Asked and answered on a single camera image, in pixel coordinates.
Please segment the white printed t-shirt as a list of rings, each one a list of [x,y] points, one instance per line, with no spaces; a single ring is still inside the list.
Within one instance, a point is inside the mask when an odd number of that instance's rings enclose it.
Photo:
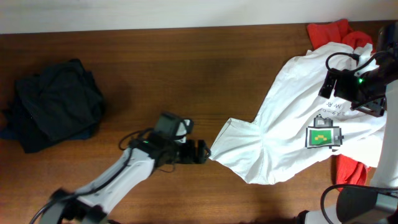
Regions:
[[[330,42],[291,58],[276,76],[254,121],[230,118],[211,147],[211,159],[249,184],[273,185],[332,155],[376,167],[386,118],[351,110],[341,98],[320,97],[329,68],[352,70],[373,46]]]

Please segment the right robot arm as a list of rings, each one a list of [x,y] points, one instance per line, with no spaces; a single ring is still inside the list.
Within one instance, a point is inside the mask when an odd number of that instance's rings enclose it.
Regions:
[[[300,212],[296,223],[397,223],[397,23],[379,30],[376,52],[354,70],[329,68],[319,96],[337,96],[351,109],[386,115],[381,155],[368,186],[335,184],[318,211]]]

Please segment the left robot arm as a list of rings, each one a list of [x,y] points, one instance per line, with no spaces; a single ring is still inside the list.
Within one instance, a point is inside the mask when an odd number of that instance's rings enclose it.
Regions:
[[[115,206],[161,166],[204,164],[210,154],[202,139],[187,139],[185,134],[168,138],[151,128],[137,131],[110,168],[72,193],[58,189],[30,222],[110,223]]]

